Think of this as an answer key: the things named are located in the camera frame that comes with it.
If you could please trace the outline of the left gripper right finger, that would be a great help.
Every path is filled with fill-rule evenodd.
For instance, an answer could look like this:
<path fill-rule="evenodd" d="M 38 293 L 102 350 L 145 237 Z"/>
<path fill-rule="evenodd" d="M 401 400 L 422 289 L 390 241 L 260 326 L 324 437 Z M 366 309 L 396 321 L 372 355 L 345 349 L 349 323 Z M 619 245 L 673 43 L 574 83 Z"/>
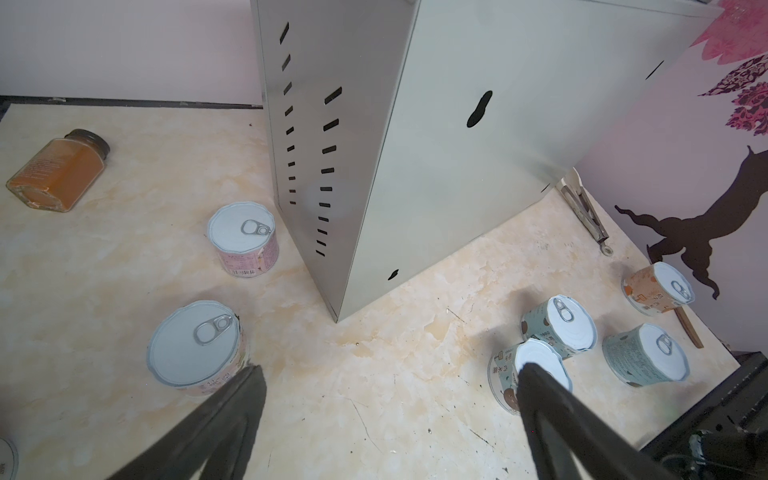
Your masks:
<path fill-rule="evenodd" d="M 540 479 L 672 479 L 537 364 L 519 374 L 517 400 Z"/>

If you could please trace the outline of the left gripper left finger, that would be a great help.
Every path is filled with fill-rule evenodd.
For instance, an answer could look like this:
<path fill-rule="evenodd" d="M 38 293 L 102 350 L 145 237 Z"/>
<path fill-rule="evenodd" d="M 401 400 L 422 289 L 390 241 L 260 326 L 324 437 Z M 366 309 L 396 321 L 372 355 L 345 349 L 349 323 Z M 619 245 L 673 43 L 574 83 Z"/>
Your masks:
<path fill-rule="evenodd" d="M 113 479 L 242 479 L 266 403 L 260 366 L 247 365 Z"/>

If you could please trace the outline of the pink can white lid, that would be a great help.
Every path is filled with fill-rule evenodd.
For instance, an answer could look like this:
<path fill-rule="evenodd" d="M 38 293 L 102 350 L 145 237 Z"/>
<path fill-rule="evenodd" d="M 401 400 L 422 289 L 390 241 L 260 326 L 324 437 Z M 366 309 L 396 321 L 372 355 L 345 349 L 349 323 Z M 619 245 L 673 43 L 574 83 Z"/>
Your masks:
<path fill-rule="evenodd" d="M 208 396 L 249 361 L 239 317 L 224 304 L 200 300 L 177 309 L 155 330 L 147 366 L 157 381 L 192 396 Z"/>

